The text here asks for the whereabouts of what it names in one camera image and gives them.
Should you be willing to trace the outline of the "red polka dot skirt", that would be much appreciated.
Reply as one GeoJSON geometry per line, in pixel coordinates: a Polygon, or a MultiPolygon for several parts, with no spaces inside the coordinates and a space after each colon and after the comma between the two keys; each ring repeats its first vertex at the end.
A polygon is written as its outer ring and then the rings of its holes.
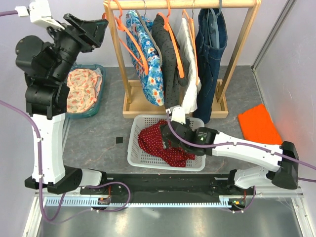
{"type": "Polygon", "coordinates": [[[138,135],[139,147],[146,153],[163,159],[173,167],[185,167],[188,160],[195,160],[194,154],[186,153],[182,148],[173,147],[170,141],[164,142],[160,127],[167,125],[166,120],[141,130],[138,135]]]}

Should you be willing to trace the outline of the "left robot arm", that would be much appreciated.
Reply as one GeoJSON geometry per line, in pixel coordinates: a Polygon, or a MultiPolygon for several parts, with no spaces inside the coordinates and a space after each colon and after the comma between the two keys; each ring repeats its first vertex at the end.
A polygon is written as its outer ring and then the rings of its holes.
{"type": "Polygon", "coordinates": [[[84,21],[67,13],[66,23],[48,27],[53,42],[30,35],[16,45],[16,65],[24,72],[27,119],[34,129],[35,161],[25,186],[63,194],[91,186],[97,194],[108,190],[104,172],[65,166],[63,163],[63,124],[69,88],[66,83],[79,53],[99,48],[108,25],[106,19],[84,21]]]}

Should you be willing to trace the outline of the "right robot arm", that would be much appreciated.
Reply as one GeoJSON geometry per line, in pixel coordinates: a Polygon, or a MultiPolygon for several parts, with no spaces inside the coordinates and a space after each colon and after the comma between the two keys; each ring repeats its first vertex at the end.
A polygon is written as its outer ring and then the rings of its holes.
{"type": "Polygon", "coordinates": [[[171,121],[160,126],[165,148],[180,148],[194,156],[234,158],[255,165],[249,169],[233,169],[226,182],[227,191],[238,194],[252,186],[273,184],[276,187],[298,188],[298,153],[295,145],[250,142],[207,127],[190,128],[190,123],[171,121]]]}

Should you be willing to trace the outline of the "orange hanger of skirt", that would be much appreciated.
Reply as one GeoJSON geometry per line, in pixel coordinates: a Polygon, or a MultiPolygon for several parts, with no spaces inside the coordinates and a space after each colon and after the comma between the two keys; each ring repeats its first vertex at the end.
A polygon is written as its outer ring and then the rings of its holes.
{"type": "Polygon", "coordinates": [[[114,0],[114,3],[116,3],[118,10],[119,10],[119,16],[116,17],[113,13],[113,10],[111,8],[111,2],[112,0],[104,0],[103,6],[105,13],[103,17],[109,21],[109,26],[111,33],[114,34],[113,43],[115,49],[120,48],[121,45],[125,47],[125,49],[129,52],[130,56],[136,61],[136,63],[139,65],[140,68],[143,69],[143,72],[145,75],[148,75],[149,72],[149,66],[147,59],[141,49],[141,46],[139,45],[138,41],[135,39],[133,34],[130,32],[130,30],[125,26],[125,24],[122,21],[122,8],[118,0],[114,0]],[[131,48],[118,36],[118,30],[121,32],[124,32],[126,35],[128,35],[128,38],[136,48],[138,54],[134,54],[134,52],[131,50],[131,48]]]}

